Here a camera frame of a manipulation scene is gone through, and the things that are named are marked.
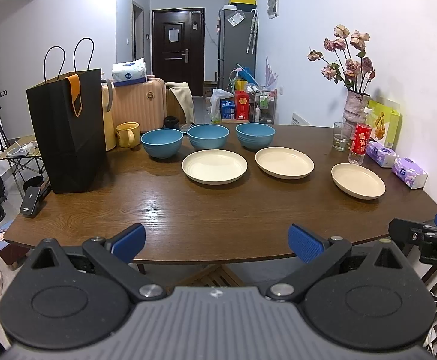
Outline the blue bowl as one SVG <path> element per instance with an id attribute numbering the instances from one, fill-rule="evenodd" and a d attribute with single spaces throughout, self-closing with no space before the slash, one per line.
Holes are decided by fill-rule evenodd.
<path id="1" fill-rule="evenodd" d="M 229 130 L 219 124 L 201 124 L 187 131 L 189 141 L 196 150 L 217 150 L 225 146 Z"/>
<path id="2" fill-rule="evenodd" d="M 237 125 L 236 134 L 238 141 L 246 149 L 261 150 L 271 144 L 276 130 L 267 124 L 247 123 Z"/>
<path id="3" fill-rule="evenodd" d="M 159 128 L 144 133 L 140 140 L 150 157 L 167 159 L 179 152 L 183 133 L 173 128 Z"/>

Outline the dark entrance door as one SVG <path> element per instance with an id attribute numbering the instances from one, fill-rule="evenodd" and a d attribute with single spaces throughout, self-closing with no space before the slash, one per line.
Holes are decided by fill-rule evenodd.
<path id="1" fill-rule="evenodd" d="M 205 9 L 152 11 L 152 71 L 165 82 L 186 82 L 194 95 L 205 80 Z"/>

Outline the dried pink flowers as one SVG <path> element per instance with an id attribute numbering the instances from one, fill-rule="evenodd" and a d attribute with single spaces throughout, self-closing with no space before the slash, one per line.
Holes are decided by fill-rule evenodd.
<path id="1" fill-rule="evenodd" d="M 325 79 L 335 84 L 342 83 L 349 91 L 364 95 L 370 82 L 375 78 L 375 68 L 367 56 L 367 43 L 371 37 L 358 30 L 351 32 L 343 24 L 333 29 L 333 38 L 324 39 L 324 49 L 332 53 L 330 58 L 316 49 L 310 49 L 307 59 L 321 61 L 321 73 Z"/>

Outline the drinking glass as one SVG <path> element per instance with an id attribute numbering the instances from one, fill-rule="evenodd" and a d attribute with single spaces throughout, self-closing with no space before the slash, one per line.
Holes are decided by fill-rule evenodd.
<path id="1" fill-rule="evenodd" d="M 349 148 L 353 126 L 347 122 L 335 122 L 333 125 L 333 149 L 344 152 Z"/>

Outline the folding side table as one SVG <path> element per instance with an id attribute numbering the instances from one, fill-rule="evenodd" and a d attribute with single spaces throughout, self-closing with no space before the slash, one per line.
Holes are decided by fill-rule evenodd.
<path id="1" fill-rule="evenodd" d="M 34 177 L 45 178 L 46 171 L 43 156 L 40 153 L 35 135 L 18 138 L 9 147 L 0 150 L 0 162 L 8 165 L 11 176 L 21 196 L 24 196 L 24 184 L 26 172 L 33 173 Z"/>

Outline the white tissue pack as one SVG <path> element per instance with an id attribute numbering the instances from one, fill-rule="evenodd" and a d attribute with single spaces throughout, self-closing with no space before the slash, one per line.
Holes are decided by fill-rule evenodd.
<path id="1" fill-rule="evenodd" d="M 142 84 L 147 81 L 146 63 L 143 58 L 133 62 L 115 63 L 112 69 L 114 87 Z"/>

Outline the green snack box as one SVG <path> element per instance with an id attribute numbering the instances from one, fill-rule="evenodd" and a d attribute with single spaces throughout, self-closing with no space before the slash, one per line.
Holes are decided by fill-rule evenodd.
<path id="1" fill-rule="evenodd" d="M 368 107 L 372 110 L 367 116 L 367 123 L 372 127 L 371 139 L 379 142 L 385 148 L 395 149 L 402 115 L 393 106 L 387 106 L 374 100 L 368 101 Z"/>

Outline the black paper bag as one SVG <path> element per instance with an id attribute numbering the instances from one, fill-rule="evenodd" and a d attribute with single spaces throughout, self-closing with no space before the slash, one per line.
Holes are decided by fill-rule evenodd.
<path id="1" fill-rule="evenodd" d="M 26 91 L 36 141 L 55 194 L 86 193 L 106 160 L 101 69 L 90 67 Z"/>

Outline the grey refrigerator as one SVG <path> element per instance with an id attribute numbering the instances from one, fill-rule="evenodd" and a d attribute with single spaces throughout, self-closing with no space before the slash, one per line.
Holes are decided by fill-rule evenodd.
<path id="1" fill-rule="evenodd" d="M 218 17 L 218 87 L 229 86 L 230 73 L 238 65 L 254 76 L 256 55 L 252 52 L 249 35 L 254 14 L 242 10 L 219 11 Z"/>

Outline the cream plate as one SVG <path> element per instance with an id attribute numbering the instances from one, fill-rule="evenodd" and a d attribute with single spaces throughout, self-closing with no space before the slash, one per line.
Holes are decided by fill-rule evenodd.
<path id="1" fill-rule="evenodd" d="M 339 163 L 331 169 L 335 185 L 344 193 L 361 200 L 375 200 L 384 195 L 384 181 L 366 167 Z"/>
<path id="2" fill-rule="evenodd" d="M 188 155 L 182 162 L 186 176 L 203 185 L 227 185 L 239 180 L 248 163 L 229 150 L 201 150 Z"/>
<path id="3" fill-rule="evenodd" d="M 269 176 L 281 180 L 300 180 L 315 169 L 306 154 L 286 147 L 266 147 L 256 152 L 255 162 Z"/>

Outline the red carton box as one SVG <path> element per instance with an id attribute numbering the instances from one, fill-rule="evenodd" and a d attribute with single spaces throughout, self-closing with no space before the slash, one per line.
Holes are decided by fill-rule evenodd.
<path id="1" fill-rule="evenodd" d="M 246 91 L 237 90 L 235 92 L 236 119 L 249 120 L 249 94 Z"/>

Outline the beige cloth on chair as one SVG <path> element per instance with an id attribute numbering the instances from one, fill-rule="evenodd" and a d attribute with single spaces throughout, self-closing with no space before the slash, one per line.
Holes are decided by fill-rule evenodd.
<path id="1" fill-rule="evenodd" d="M 195 123 L 195 110 L 192 92 L 187 82 L 166 82 L 166 88 L 174 94 L 178 104 L 182 107 L 187 124 Z"/>

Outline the flower vase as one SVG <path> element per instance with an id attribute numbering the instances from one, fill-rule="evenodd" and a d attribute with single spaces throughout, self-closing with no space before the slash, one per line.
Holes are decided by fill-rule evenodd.
<path id="1" fill-rule="evenodd" d="M 355 128 L 366 120 L 365 108 L 368 107 L 369 96 L 349 90 L 345 100 L 343 118 L 347 125 Z"/>

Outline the blue carton box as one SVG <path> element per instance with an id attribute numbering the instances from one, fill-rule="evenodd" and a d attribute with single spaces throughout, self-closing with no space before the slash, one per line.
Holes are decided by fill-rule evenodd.
<path id="1" fill-rule="evenodd" d="M 220 115 L 221 119 L 236 118 L 236 104 L 233 99 L 222 99 L 220 101 Z"/>

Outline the yellow thermos jug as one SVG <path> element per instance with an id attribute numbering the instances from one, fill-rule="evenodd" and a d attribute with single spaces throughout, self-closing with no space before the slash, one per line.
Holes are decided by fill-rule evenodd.
<path id="1" fill-rule="evenodd" d="M 116 147 L 115 127 L 113 125 L 113 86 L 109 79 L 101 80 L 101 95 L 104 121 L 105 149 L 110 151 Z"/>

